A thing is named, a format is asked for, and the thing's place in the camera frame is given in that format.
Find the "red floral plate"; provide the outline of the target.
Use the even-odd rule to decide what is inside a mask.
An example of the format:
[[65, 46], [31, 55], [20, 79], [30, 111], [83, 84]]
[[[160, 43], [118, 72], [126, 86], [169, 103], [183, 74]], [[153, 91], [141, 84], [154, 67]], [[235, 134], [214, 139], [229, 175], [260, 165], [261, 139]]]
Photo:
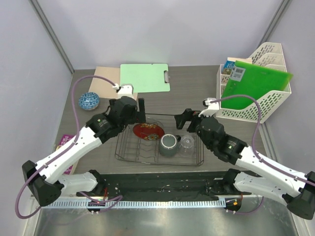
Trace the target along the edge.
[[164, 130], [155, 123], [139, 123], [133, 127], [133, 133], [145, 141], [159, 140], [164, 134]]

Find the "blue patterned bowl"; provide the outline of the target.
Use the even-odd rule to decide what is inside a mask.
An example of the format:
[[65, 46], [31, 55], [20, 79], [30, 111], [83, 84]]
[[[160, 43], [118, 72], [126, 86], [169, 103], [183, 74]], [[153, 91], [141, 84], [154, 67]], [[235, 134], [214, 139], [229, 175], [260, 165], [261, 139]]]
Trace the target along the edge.
[[94, 92], [86, 92], [80, 96], [78, 104], [83, 110], [94, 110], [99, 105], [99, 96]]

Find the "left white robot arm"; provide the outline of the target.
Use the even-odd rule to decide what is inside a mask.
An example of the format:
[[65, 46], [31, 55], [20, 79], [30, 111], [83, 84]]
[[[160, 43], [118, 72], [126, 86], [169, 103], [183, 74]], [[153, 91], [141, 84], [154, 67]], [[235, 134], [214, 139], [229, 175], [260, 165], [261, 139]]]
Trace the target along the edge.
[[127, 96], [111, 99], [108, 113], [92, 116], [61, 148], [36, 163], [24, 163], [25, 182], [39, 205], [45, 207], [61, 195], [77, 192], [92, 196], [103, 194], [106, 182], [96, 170], [80, 175], [64, 175], [64, 171], [91, 150], [123, 132], [128, 125], [145, 121], [143, 98], [137, 101]]

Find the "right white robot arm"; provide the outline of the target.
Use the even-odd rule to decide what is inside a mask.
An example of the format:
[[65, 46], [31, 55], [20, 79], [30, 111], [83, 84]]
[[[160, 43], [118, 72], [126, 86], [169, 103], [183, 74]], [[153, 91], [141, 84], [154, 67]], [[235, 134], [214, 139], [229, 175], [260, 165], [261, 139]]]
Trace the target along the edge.
[[227, 194], [249, 192], [277, 201], [293, 214], [312, 220], [315, 215], [315, 174], [305, 174], [288, 168], [265, 156], [256, 156], [255, 150], [244, 141], [226, 134], [224, 126], [214, 117], [199, 111], [185, 109], [174, 116], [176, 128], [190, 122], [187, 131], [196, 133], [204, 146], [219, 160], [254, 172], [258, 177], [229, 170], [222, 182]]

